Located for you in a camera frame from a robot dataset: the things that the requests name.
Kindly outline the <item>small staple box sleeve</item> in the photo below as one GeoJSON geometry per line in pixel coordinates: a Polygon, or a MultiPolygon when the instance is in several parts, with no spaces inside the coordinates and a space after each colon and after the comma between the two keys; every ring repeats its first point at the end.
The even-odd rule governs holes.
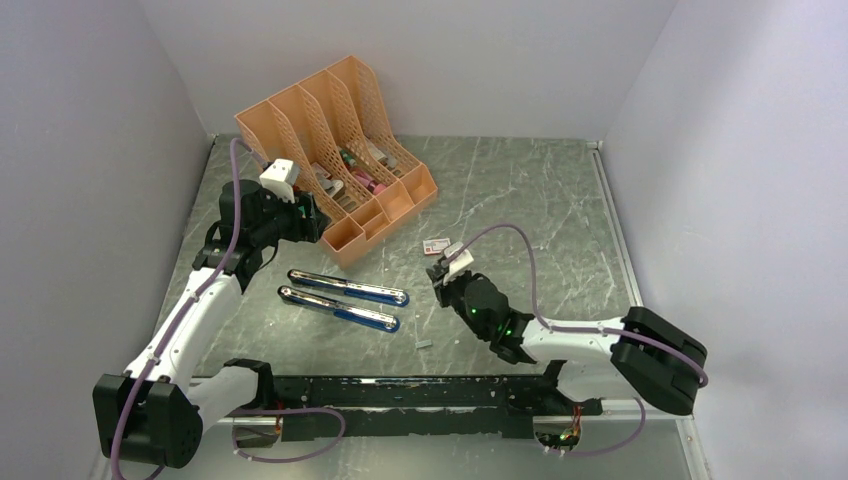
{"type": "Polygon", "coordinates": [[[440,255],[450,245],[451,240],[449,238],[435,238],[422,241],[425,256],[440,255]]]}

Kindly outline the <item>blue metal stapler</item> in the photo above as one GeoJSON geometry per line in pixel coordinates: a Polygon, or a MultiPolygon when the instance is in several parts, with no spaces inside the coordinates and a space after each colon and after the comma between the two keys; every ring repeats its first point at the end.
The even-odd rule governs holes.
{"type": "Polygon", "coordinates": [[[311,293],[303,290],[303,287],[398,308],[406,307],[410,301],[409,294],[402,289],[367,284],[298,269],[289,270],[287,278],[290,285],[283,285],[277,289],[277,294],[283,301],[322,311],[335,318],[387,333],[395,333],[400,327],[400,320],[395,315],[354,305],[335,297],[311,293]]]}

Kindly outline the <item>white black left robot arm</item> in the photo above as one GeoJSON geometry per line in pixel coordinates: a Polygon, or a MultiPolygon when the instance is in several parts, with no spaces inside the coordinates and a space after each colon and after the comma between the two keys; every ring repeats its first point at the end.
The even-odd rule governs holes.
{"type": "Polygon", "coordinates": [[[282,241],[316,243],[330,218],[308,192],[284,199],[252,180],[226,183],[219,212],[154,338],[123,373],[104,374],[93,388],[101,450],[115,463],[182,468],[218,420],[241,409],[261,416],[278,404],[267,362],[231,359],[200,385],[191,379],[263,267],[263,250],[282,241]]]}

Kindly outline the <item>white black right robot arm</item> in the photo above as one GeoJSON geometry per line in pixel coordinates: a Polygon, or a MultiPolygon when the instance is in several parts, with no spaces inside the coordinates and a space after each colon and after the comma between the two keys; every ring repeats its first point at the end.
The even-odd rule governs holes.
{"type": "Polygon", "coordinates": [[[550,413],[576,402],[638,397],[665,413],[693,412],[708,351],[652,310],[632,306],[604,321],[542,322],[509,304],[481,273],[452,274],[441,264],[426,270],[442,307],[450,307],[498,358],[554,366],[539,391],[550,413]]]}

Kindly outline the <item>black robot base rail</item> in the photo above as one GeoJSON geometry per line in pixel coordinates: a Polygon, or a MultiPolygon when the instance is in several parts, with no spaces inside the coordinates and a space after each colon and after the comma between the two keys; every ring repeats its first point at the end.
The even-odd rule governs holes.
{"type": "Polygon", "coordinates": [[[273,375],[259,377],[248,405],[247,427],[259,410],[277,408],[269,427],[284,441],[406,435],[499,434],[531,439],[534,423],[575,414],[599,416],[598,399],[574,402],[557,388],[562,365],[541,374],[365,377],[273,375]]]}

